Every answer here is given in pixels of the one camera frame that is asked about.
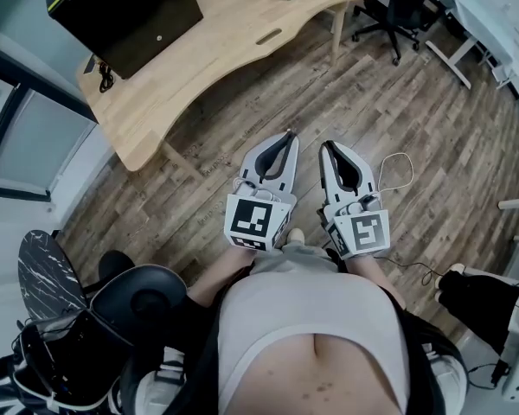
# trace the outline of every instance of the floor plank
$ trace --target floor plank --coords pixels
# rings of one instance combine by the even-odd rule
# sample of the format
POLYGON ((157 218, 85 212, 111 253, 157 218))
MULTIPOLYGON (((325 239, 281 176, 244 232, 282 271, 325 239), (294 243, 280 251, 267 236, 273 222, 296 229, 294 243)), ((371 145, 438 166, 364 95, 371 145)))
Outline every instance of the floor plank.
MULTIPOLYGON (((338 63, 331 67, 330 19, 317 16, 294 41, 231 73, 193 103, 167 139, 203 182, 162 152, 138 173, 114 157, 58 238, 83 282, 96 279, 100 256, 113 248, 194 281, 227 247, 224 210, 243 156, 287 129, 298 134, 301 152, 290 227, 303 228, 308 243, 328 242, 312 218, 324 199, 317 153, 322 142, 336 140, 358 152, 375 176, 386 155, 403 151, 412 159, 413 184, 383 194, 393 245, 380 255, 405 264, 421 261, 438 272, 455 262, 503 271, 519 233, 519 211, 497 209, 498 201, 519 197, 513 95, 496 90, 474 54, 460 64, 470 91, 430 50, 415 53, 403 40, 395 67, 385 35, 349 39, 367 23, 360 16, 345 28, 338 63)), ((451 51, 461 42, 438 24, 423 36, 451 51)), ((404 184, 410 174, 407 162, 394 157, 385 164, 382 184, 404 184)), ((432 284, 421 284, 424 268, 399 268, 383 259, 381 265, 412 312, 454 340, 461 336, 463 326, 433 301, 432 284)))

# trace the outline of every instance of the black office chair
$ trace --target black office chair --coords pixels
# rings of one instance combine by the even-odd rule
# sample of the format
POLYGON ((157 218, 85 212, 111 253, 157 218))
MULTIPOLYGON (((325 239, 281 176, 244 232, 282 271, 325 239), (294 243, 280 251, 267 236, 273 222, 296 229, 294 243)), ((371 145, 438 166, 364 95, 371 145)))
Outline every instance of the black office chair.
POLYGON ((396 51, 393 63, 400 64, 401 53, 396 39, 396 33, 403 35, 413 42, 413 49, 419 50, 416 29, 427 28, 434 22, 434 13, 425 8, 425 0, 390 0, 388 7, 377 0, 365 0, 365 9, 359 6, 354 8, 354 16, 364 12, 378 23, 359 29, 352 35, 352 41, 358 42, 360 34, 384 29, 388 32, 392 46, 396 51))

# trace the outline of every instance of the skin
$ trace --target skin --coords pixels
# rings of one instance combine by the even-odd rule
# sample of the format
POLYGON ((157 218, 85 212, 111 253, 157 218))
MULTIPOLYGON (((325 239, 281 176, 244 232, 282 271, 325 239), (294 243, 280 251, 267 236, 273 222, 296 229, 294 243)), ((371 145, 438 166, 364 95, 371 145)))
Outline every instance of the skin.
MULTIPOLYGON (((189 289, 189 297, 209 307, 255 253, 231 246, 189 289)), ((373 257, 346 261, 348 272, 365 277, 405 307, 373 257)), ((238 385, 227 415, 398 415, 392 388, 375 359, 362 347, 332 335, 289 336, 265 348, 238 385)))

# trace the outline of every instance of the desk leg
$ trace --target desk leg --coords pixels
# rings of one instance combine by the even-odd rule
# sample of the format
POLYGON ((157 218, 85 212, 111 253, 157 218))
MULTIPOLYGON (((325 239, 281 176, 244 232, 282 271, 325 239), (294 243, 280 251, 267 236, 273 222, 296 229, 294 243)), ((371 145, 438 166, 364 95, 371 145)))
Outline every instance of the desk leg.
POLYGON ((346 8, 348 8, 348 2, 339 3, 333 6, 331 9, 335 11, 335 18, 332 23, 332 53, 330 57, 330 65, 336 65, 336 59, 338 58, 338 46, 340 45, 340 37, 343 34, 344 16, 346 16, 346 8))
POLYGON ((448 58, 444 55, 444 53, 438 49, 432 41, 426 41, 425 44, 429 49, 431 49, 442 61, 450 67, 450 69, 459 77, 459 79, 463 82, 464 85, 467 86, 467 89, 471 89, 471 83, 467 80, 467 77, 465 77, 462 72, 458 69, 456 66, 456 63, 463 57, 465 54, 467 54, 467 51, 471 49, 475 44, 477 43, 477 40, 473 36, 470 36, 463 45, 459 47, 459 49, 452 55, 452 57, 448 58))
POLYGON ((518 208, 519 208, 519 198, 517 198, 515 200, 500 201, 498 203, 498 209, 505 210, 505 209, 518 209, 518 208))
POLYGON ((191 174, 197 182, 203 182, 205 180, 204 176, 165 140, 162 142, 162 151, 173 163, 191 174))

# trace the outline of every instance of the bag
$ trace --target bag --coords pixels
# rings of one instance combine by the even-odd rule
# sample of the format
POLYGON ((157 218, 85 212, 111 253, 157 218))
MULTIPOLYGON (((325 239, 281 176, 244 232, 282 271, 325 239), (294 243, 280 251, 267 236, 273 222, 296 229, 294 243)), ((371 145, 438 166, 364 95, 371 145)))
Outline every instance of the bag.
POLYGON ((129 342, 88 310, 32 322, 23 328, 17 343, 21 362, 12 380, 22 403, 30 407, 40 401, 52 412, 98 408, 132 350, 129 342))

